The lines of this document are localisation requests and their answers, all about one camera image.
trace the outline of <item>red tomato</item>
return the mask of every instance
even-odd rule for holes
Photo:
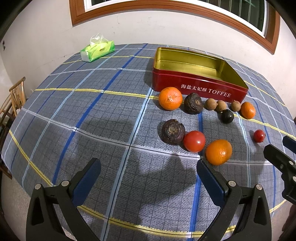
[[[262,130],[256,130],[253,135],[253,139],[255,142],[260,143],[263,142],[265,139],[265,133]]]
[[[205,136],[200,131],[191,131],[184,136],[185,148],[191,152],[199,152],[205,146]]]

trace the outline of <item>orange fruit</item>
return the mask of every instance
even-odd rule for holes
[[[244,102],[241,106],[241,114],[246,119],[252,119],[256,114],[256,109],[250,102]]]
[[[182,104],[183,97],[177,88],[167,87],[160,92],[158,101],[165,110],[175,110]]]
[[[226,162],[232,155],[231,144],[223,139],[215,140],[207,146],[205,156],[209,163],[221,165]]]

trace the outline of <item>screw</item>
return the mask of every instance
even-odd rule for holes
[[[228,184],[229,184],[229,186],[232,186],[232,187],[235,187],[235,185],[236,185],[235,181],[229,181]]]
[[[68,185],[69,185],[69,181],[68,180],[62,181],[62,186],[63,187],[66,187]]]
[[[263,187],[262,187],[260,184],[257,184],[257,185],[256,185],[256,188],[257,188],[258,190],[262,190]]]
[[[38,183],[35,185],[35,189],[38,190],[39,188],[41,188],[41,184]]]

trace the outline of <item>small red fruit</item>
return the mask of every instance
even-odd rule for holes
[[[256,130],[253,135],[253,139],[256,143],[263,142],[265,139],[265,133],[262,130]]]
[[[199,152],[205,146],[205,136],[200,131],[191,131],[184,136],[183,143],[188,151]]]

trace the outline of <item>wall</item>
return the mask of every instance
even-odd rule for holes
[[[15,83],[26,76],[26,91],[34,90],[59,64],[84,48],[101,32],[116,44],[163,43],[197,48],[240,62],[264,75],[296,116],[296,40],[281,19],[276,52],[221,23],[179,12],[125,12],[72,27],[68,0],[33,0],[4,36],[0,50]]]
[[[12,85],[13,84],[11,83],[10,78],[6,72],[6,69],[4,67],[2,57],[0,54],[0,106],[3,104],[5,99],[8,97],[9,88]]]

